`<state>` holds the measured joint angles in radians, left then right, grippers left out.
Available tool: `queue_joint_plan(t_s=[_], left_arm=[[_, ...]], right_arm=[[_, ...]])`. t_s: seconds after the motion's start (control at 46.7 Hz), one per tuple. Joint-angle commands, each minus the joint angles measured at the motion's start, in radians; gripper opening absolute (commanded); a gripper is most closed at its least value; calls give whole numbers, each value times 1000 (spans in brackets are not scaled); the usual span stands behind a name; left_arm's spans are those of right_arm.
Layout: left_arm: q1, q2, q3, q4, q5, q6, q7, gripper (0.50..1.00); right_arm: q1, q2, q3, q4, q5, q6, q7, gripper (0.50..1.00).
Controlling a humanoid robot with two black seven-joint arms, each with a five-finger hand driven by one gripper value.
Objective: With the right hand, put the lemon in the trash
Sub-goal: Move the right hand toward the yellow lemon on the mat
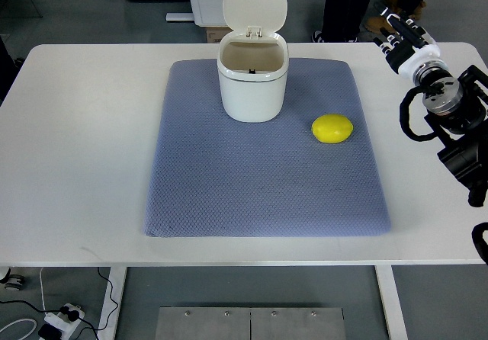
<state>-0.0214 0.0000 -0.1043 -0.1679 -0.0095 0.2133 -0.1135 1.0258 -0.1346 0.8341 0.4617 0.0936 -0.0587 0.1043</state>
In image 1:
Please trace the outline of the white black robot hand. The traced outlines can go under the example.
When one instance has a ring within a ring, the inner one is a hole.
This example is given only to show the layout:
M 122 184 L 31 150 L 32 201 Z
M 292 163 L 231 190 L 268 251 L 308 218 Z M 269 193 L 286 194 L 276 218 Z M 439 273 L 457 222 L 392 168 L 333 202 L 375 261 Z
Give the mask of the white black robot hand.
M 423 27 L 403 12 L 394 13 L 380 2 L 375 3 L 374 8 L 393 28 L 391 32 L 382 27 L 382 38 L 375 37 L 374 43 L 385 55 L 385 60 L 396 74 L 419 83 L 420 74 L 425 69 L 447 69 L 441 60 L 439 46 Z

